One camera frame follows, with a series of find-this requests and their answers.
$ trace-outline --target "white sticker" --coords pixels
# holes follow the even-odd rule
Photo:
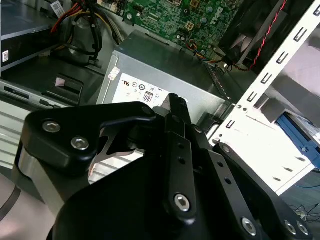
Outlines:
[[[9,60],[9,50],[4,51],[4,52],[2,53],[2,62],[4,63],[4,62],[6,62],[6,61],[8,61],[8,60]]]
[[[116,79],[116,77],[118,76],[118,74],[120,73],[120,69],[117,68],[116,66],[112,69],[112,71],[110,72],[110,74],[108,75],[108,78],[113,81]]]
[[[147,104],[150,108],[160,107],[169,93],[157,86],[122,73],[112,103],[138,101]]]
[[[61,77],[57,77],[55,79],[55,86],[56,87],[63,87],[66,84],[66,80],[62,79]]]
[[[51,4],[51,8],[53,9],[55,15],[60,18],[63,14],[65,14],[65,10],[61,6],[61,3],[59,1],[55,1]]]

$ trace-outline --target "motherboard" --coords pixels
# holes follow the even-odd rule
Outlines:
[[[244,0],[98,0],[107,10],[181,47],[191,40],[213,59]]]

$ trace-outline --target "power supply label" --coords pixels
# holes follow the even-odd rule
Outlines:
[[[122,73],[112,103],[142,102],[150,108],[160,107],[169,92]]]

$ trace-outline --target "black cable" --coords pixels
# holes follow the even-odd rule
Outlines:
[[[313,172],[313,173],[316,173],[316,174],[320,174],[320,171],[319,171],[319,169],[317,169],[317,170],[312,170],[311,172]]]
[[[55,55],[54,57],[56,59],[63,60],[64,62],[66,62],[68,64],[75,65],[77,67],[85,67],[85,66],[89,66],[90,65],[90,63],[88,61],[87,62],[78,62],[78,61],[75,61],[75,60],[70,59],[68,57],[61,57],[61,56],[57,56],[57,55]]]
[[[67,47],[68,49],[71,49],[71,50],[74,50],[74,51],[79,52],[81,54],[84,54],[84,55],[88,55],[88,56],[96,55],[96,52],[91,52],[91,51],[84,50],[84,49],[82,49],[80,47],[71,45],[71,44],[69,44],[67,42],[62,42],[61,45]]]
[[[101,34],[100,26],[97,21],[97,17],[95,15],[94,7],[93,7],[92,3],[90,2],[90,0],[87,1],[87,6],[90,11],[90,16],[92,18],[92,21],[94,23],[94,28],[92,27],[92,25],[90,25],[90,27],[91,27],[91,32],[93,35],[95,49],[96,49],[96,55],[94,56],[94,58],[97,59],[98,54],[102,49],[102,44],[103,44],[102,34]]]
[[[221,53],[219,53],[219,52],[214,51],[214,53],[217,54],[217,55],[218,55],[219,57],[221,57],[221,58],[225,57],[225,55],[223,55],[223,54],[221,54]]]
[[[115,29],[113,28],[112,24],[109,21],[108,15],[105,13],[105,11],[102,10],[103,8],[99,4],[95,4],[94,5],[94,9],[97,12],[97,14],[99,14],[103,18],[103,20],[105,20],[105,22],[107,24],[109,24],[109,26],[111,28],[113,40],[115,41],[115,43],[117,45],[119,45],[120,44],[119,38],[118,38],[118,36],[117,36],[117,34],[115,32]]]
[[[313,208],[311,208],[310,211],[307,212],[307,214],[306,214],[306,220],[305,220],[306,222],[308,222],[308,217],[309,217],[309,214],[312,212],[312,210],[315,209],[316,207],[318,207],[319,205],[320,205],[320,203],[317,203],[316,205],[314,205]]]
[[[295,212],[298,211],[301,207],[303,207],[303,205],[300,205],[296,210],[294,210]]]
[[[312,224],[312,223],[314,223],[314,222],[317,222],[318,220],[320,220],[320,217],[318,217],[316,220],[309,221],[308,223]]]

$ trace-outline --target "red wire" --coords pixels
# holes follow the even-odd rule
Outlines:
[[[251,70],[251,69],[254,67],[254,65],[256,65],[257,59],[260,57],[260,53],[261,53],[261,51],[262,51],[262,48],[264,47],[264,45],[265,45],[265,43],[266,43],[267,36],[270,34],[270,31],[271,31],[272,26],[273,26],[274,23],[277,21],[277,18],[278,18],[278,16],[279,16],[279,13],[284,9],[286,3],[287,3],[287,0],[284,0],[283,3],[282,3],[282,5],[281,5],[281,7],[280,7],[279,10],[276,12],[276,14],[275,14],[272,22],[270,23],[270,25],[269,25],[269,27],[268,27],[268,30],[266,31],[266,33],[265,33],[265,35],[264,35],[264,37],[263,37],[263,39],[262,39],[262,44],[261,44],[261,46],[259,47],[258,53],[256,54],[256,56],[255,56],[255,58],[254,58],[254,60],[253,60],[253,63],[251,64],[251,66],[250,66],[248,69],[243,69],[243,68],[238,67],[237,65],[233,64],[233,65],[235,66],[235,68],[237,68],[237,69],[239,69],[239,70],[241,70],[241,71],[247,72],[247,71]]]
[[[65,12],[59,19],[58,21],[56,21],[56,23],[53,25],[52,29],[51,29],[51,33],[56,31],[57,26],[60,24],[60,22],[62,21],[62,18],[68,14],[70,14],[71,12],[73,12],[73,10],[76,10],[75,8],[78,6],[78,3],[76,3],[75,5],[73,5],[72,8],[70,8],[67,12]]]

